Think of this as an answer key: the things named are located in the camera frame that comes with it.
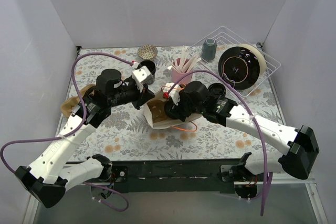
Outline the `brown paper gift bag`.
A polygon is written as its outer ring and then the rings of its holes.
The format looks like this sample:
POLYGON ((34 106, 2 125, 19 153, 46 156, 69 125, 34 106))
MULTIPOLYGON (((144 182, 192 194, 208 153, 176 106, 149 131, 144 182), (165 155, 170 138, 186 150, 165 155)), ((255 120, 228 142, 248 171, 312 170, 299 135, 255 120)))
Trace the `brown paper gift bag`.
MULTIPOLYGON (((156 92, 155 97, 153 99, 149 100, 148 102, 155 101, 155 100, 166 101, 165 106, 169 102, 169 100, 166 100, 166 99, 163 98, 163 92, 161 90, 156 92)), ((151 112, 150 112, 149 107, 148 107, 148 102, 143 107, 143 114, 144 114, 144 117, 145 117, 148 125, 152 129, 155 129, 155 130, 163 130, 163 129, 168 129, 168 128, 171 128, 171 127, 177 128, 179 125, 182 125, 184 123, 193 122, 194 120, 197 120, 201 117, 199 114, 191 114, 190 116, 186 117, 186 119, 184 121, 181 121, 177 117, 169 117, 169 115, 165 112, 166 115, 167 115, 166 120, 161 121, 159 123, 153 123, 152 115, 151 115, 151 112)))

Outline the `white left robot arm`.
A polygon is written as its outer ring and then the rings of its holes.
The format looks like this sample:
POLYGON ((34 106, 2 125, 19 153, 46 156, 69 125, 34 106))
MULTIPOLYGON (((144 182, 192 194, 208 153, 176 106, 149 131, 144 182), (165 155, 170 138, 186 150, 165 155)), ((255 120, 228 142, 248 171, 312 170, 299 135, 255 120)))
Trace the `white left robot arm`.
POLYGON ((111 161, 96 154, 86 161, 65 168, 74 151, 111 115, 113 107, 132 103, 136 109, 154 98, 147 80, 152 78, 146 66, 132 71, 122 80, 121 72, 106 69, 97 77, 71 112, 64 128, 46 150, 29 166, 20 166, 15 176, 46 208, 56 205, 69 189, 91 179, 110 180, 111 161))

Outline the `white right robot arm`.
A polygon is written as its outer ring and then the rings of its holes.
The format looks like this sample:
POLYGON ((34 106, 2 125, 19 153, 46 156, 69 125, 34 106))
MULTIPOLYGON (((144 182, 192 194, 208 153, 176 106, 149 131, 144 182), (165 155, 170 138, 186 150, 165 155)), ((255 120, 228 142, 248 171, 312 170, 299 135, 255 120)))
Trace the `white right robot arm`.
POLYGON ((307 179, 319 154, 313 129, 306 125, 298 129, 250 115, 225 93, 226 89, 220 83, 206 87, 199 81, 192 81, 184 88, 169 83, 163 89, 163 97, 167 99, 165 114, 182 122, 198 114, 211 123, 263 139, 277 150, 267 155, 271 172, 286 172, 294 178, 307 179))

